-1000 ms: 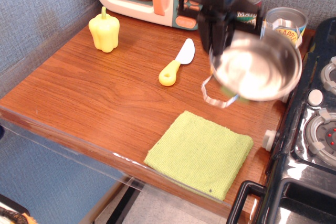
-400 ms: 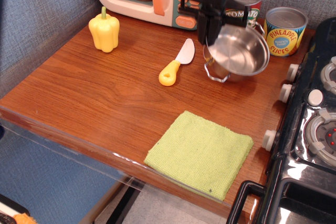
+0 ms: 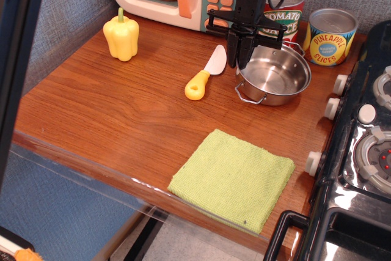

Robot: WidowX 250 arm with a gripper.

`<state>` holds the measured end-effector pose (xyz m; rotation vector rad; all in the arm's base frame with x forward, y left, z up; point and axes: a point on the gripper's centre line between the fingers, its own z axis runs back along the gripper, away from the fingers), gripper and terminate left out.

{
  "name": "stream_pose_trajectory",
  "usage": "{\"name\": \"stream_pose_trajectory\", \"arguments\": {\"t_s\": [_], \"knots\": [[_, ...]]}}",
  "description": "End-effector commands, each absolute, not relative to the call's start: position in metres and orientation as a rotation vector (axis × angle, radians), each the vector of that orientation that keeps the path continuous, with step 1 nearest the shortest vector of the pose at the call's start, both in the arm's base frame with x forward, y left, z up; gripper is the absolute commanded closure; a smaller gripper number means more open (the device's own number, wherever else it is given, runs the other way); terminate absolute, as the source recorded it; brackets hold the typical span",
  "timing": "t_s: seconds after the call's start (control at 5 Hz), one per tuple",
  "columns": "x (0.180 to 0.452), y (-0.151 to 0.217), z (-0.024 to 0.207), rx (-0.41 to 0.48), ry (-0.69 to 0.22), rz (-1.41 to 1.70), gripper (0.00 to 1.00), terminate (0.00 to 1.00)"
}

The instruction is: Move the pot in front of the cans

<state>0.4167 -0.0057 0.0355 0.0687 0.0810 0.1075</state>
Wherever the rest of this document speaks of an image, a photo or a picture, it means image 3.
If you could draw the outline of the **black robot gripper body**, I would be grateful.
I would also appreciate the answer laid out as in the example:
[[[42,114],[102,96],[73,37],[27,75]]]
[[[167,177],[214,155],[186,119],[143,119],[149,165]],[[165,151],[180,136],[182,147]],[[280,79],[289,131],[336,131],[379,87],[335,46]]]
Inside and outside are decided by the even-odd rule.
[[[271,0],[236,0],[232,11],[208,11],[206,31],[224,36],[229,47],[247,50],[258,45],[281,49],[286,26],[265,17],[265,5]]]

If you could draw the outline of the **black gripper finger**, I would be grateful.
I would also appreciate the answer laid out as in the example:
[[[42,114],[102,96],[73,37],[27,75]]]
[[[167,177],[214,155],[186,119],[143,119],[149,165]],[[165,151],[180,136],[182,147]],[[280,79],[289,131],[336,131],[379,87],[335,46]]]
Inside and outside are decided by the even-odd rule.
[[[245,36],[241,39],[238,48],[237,55],[237,67],[242,70],[246,68],[247,63],[249,62],[254,48],[258,46],[257,36],[250,35]]]
[[[227,35],[227,64],[229,67],[235,68],[237,66],[240,49],[240,36],[233,31],[229,31]]]

